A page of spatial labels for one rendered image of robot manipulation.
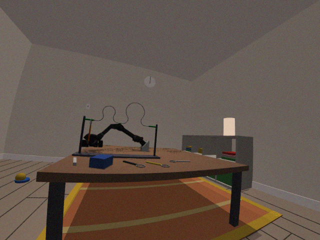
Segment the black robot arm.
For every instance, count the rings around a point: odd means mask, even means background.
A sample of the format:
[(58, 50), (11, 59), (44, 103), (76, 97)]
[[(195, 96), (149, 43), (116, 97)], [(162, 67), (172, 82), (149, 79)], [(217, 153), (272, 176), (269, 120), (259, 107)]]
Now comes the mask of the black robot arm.
[(110, 130), (110, 129), (114, 129), (114, 130), (118, 130), (121, 131), (123, 133), (125, 133), (126, 135), (128, 135), (129, 137), (131, 137), (133, 139), (134, 142), (140, 143), (141, 146), (144, 146), (146, 144), (146, 142), (144, 142), (143, 137), (139, 137), (137, 135), (132, 134), (130, 131), (128, 131), (127, 129), (124, 128), (124, 126), (120, 123), (118, 124), (110, 124), (109, 127), (107, 127), (103, 132), (99, 133), (98, 135), (95, 134), (86, 134), (83, 138), (86, 139), (86, 141), (90, 140), (96, 140), (99, 141), (103, 138), (103, 136)]

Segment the blue rectangular block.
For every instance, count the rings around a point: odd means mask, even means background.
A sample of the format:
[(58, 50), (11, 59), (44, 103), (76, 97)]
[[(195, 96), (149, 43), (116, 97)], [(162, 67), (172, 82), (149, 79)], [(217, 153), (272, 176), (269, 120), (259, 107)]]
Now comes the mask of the blue rectangular block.
[(100, 154), (89, 159), (89, 167), (97, 169), (105, 169), (113, 164), (113, 156)]

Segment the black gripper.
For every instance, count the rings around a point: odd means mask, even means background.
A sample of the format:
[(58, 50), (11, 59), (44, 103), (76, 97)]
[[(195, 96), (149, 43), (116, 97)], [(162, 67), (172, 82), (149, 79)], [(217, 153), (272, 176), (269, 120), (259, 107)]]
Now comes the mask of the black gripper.
[(103, 141), (102, 140), (82, 140), (82, 147), (98, 147), (102, 148), (103, 147)]

